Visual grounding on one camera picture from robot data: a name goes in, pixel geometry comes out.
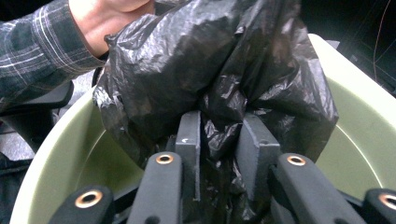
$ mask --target person's hand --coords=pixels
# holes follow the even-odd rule
[[[69,0],[70,11],[92,55],[108,51],[105,35],[154,12],[153,0]]]

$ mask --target green bucket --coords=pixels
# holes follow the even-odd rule
[[[396,100],[319,36],[310,38],[340,115],[317,165],[338,189],[358,198],[370,188],[396,189]],[[87,92],[35,155],[11,223],[48,223],[79,187],[106,185],[117,195],[142,174],[105,131]]]

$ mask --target shirt sleeve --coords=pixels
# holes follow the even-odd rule
[[[0,111],[103,65],[86,49],[67,0],[0,22]]]

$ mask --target wrinkled plastic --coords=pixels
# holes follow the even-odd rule
[[[93,98],[103,123],[144,167],[202,113],[202,200],[183,221],[257,223],[268,202],[250,202],[233,160],[246,111],[283,152],[315,161],[338,115],[297,0],[197,0],[148,15],[108,36],[109,59]]]

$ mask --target brass ring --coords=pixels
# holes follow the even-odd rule
[[[298,156],[289,156],[288,162],[296,166],[304,166],[306,164],[306,161]]]
[[[169,164],[173,161],[173,156],[164,154],[164,155],[158,156],[155,161],[161,165]]]
[[[89,208],[99,203],[102,200],[102,198],[103,198],[103,193],[97,189],[93,189],[83,193],[78,198],[76,198],[75,205],[76,207],[79,208]]]
[[[378,199],[379,201],[381,201],[382,204],[393,210],[396,210],[396,196],[383,193],[378,196]]]

